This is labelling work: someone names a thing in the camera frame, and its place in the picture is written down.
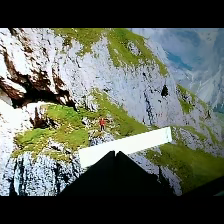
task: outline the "mountain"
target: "mountain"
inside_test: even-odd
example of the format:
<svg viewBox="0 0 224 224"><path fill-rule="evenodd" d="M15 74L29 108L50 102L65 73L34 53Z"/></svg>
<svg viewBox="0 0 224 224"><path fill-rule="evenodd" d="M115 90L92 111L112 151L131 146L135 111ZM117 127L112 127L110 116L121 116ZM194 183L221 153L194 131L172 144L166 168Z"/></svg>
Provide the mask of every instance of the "mountain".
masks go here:
<svg viewBox="0 0 224 224"><path fill-rule="evenodd" d="M223 176L219 120L168 60L123 28L0 29L0 195L58 195L86 171L80 148L165 126L172 143L130 158L176 195Z"/></svg>
<svg viewBox="0 0 224 224"><path fill-rule="evenodd" d="M223 28L130 28L166 52L174 78L223 112Z"/></svg>

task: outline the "person in red clothing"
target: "person in red clothing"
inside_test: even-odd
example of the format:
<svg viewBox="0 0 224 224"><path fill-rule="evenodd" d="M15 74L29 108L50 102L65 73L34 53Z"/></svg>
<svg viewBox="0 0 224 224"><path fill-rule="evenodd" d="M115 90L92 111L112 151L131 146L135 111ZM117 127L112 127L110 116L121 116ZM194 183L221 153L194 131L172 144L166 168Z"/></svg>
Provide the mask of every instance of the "person in red clothing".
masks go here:
<svg viewBox="0 0 224 224"><path fill-rule="evenodd" d="M103 118L100 118L100 130L105 131L105 120Z"/></svg>

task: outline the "white rectangle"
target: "white rectangle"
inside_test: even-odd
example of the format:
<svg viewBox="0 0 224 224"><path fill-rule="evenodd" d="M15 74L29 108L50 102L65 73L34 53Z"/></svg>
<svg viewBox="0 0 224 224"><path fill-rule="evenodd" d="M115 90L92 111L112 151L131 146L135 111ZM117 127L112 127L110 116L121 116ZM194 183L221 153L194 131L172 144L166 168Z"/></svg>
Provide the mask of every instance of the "white rectangle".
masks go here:
<svg viewBox="0 0 224 224"><path fill-rule="evenodd" d="M80 149L79 157L81 167L85 168L95 164L110 151L115 151L115 153L121 151L127 155L171 141L171 129L170 127L166 127Z"/></svg>

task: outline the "hillside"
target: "hillside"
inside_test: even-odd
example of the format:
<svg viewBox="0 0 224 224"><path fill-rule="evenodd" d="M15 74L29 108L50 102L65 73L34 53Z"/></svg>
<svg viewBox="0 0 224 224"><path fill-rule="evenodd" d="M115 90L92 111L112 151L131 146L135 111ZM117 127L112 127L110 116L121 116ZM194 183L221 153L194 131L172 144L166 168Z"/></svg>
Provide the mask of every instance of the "hillside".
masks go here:
<svg viewBox="0 0 224 224"><path fill-rule="evenodd" d="M127 29L0 29L0 64L1 195L57 195L80 148L165 126L172 144L130 158L176 195L224 175L215 114Z"/></svg>

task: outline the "climber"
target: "climber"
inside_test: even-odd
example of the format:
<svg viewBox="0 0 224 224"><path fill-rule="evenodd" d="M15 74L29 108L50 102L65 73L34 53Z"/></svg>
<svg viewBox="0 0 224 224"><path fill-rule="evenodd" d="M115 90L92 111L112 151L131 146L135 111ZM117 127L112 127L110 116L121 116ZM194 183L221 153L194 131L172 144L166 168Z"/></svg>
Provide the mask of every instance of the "climber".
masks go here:
<svg viewBox="0 0 224 224"><path fill-rule="evenodd" d="M105 120L103 118L100 118L100 130L105 131Z"/></svg>

